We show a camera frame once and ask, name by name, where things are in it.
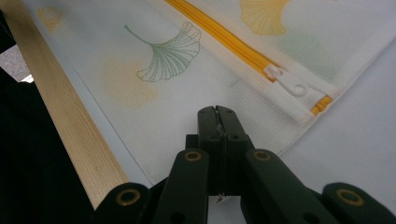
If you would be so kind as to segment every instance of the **leaf stem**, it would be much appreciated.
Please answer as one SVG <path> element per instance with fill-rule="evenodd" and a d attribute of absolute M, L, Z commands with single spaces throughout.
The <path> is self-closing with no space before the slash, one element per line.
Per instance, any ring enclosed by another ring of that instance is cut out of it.
<path fill-rule="evenodd" d="M 129 27 L 128 25 L 124 25 L 125 30 L 127 30 L 131 35 L 133 35 L 134 37 L 138 38 L 139 40 L 143 41 L 144 43 L 151 45 L 149 42 L 147 42 L 146 40 L 140 38 L 138 35 L 136 35 Z"/>

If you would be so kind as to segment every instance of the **zipper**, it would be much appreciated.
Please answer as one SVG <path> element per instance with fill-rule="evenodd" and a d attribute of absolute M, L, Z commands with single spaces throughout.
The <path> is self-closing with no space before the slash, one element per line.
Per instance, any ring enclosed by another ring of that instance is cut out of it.
<path fill-rule="evenodd" d="M 313 115 L 324 111 L 332 98 L 320 90 L 310 87 L 305 81 L 269 60 L 267 57 L 247 45 L 233 33 L 208 17 L 200 9 L 185 0 L 165 0 L 187 18 L 216 38 L 224 47 L 234 53 L 251 68 L 275 85 L 279 85 L 298 102 L 311 111 Z"/>

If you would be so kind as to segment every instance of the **wooden table edge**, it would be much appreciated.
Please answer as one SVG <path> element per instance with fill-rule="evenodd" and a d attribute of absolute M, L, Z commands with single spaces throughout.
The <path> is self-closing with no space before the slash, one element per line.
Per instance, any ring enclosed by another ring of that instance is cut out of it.
<path fill-rule="evenodd" d="M 128 182 L 128 178 L 21 0 L 0 0 L 0 8 L 96 208 L 111 189 Z"/>

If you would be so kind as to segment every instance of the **pale green leaf print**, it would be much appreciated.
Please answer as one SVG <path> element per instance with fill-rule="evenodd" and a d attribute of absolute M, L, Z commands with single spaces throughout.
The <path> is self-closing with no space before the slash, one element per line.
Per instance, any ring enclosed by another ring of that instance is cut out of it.
<path fill-rule="evenodd" d="M 124 28 L 152 48 L 151 63 L 146 69 L 137 72 L 137 76 L 144 81 L 167 80 L 183 73 L 200 50 L 201 32 L 190 22 L 184 22 L 175 37 L 161 44 L 151 44 L 136 35 L 127 25 Z"/>

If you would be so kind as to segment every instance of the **white zipper slider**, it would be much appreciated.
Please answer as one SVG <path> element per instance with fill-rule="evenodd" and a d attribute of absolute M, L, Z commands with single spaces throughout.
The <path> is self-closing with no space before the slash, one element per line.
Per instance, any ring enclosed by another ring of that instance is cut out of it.
<path fill-rule="evenodd" d="M 263 71 L 268 77 L 276 79 L 286 91 L 294 96 L 304 96 L 308 92 L 308 85 L 282 68 L 269 64 Z"/>

